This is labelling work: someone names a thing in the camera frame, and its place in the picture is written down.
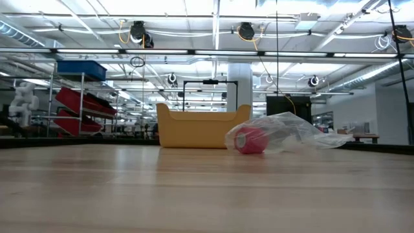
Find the red shelf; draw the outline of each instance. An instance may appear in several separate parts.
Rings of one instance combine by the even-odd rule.
[[[79,117],[76,113],[67,110],[60,110],[58,117]],[[60,128],[64,129],[72,136],[79,136],[79,120],[78,119],[55,119],[53,120]],[[91,120],[87,116],[82,117],[81,134],[93,134],[99,132],[102,126]]]
[[[56,100],[61,102],[64,106],[79,115],[80,109],[80,93],[62,87],[60,92],[56,95]],[[82,115],[89,115],[93,117],[101,117],[106,119],[113,119],[117,111],[112,107],[106,107],[94,100],[93,98],[84,95],[82,105]]]

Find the yellow bin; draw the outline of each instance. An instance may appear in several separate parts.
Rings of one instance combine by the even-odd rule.
[[[250,118],[250,105],[233,113],[170,111],[157,104],[160,143],[165,148],[226,148],[224,136]]]

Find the white pillar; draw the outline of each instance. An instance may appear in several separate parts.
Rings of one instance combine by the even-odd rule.
[[[250,63],[229,63],[227,66],[227,81],[239,82],[239,98],[237,105],[253,104],[253,71]],[[227,84],[227,111],[235,111],[236,86]]]

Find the wall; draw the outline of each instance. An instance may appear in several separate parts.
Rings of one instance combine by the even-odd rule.
[[[376,121],[375,84],[369,84],[366,89],[353,90],[354,95],[332,96],[325,105],[315,105],[312,114],[333,111],[334,129],[342,129],[351,122],[369,122],[370,132],[378,133]]]
[[[333,96],[327,104],[317,105],[312,114],[334,112],[334,128],[349,122],[370,122],[371,133],[380,136],[379,144],[408,145],[406,101],[402,84],[383,87],[383,83],[401,79],[400,74],[352,90],[352,96]],[[409,101],[414,103],[414,80],[407,82]]]

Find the table surface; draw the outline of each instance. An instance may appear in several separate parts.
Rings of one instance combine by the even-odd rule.
[[[0,232],[414,232],[414,156],[0,150]]]
[[[353,135],[354,138],[360,138],[360,139],[379,139],[380,136],[379,135],[375,135],[375,134],[370,134],[370,133],[354,133]]]

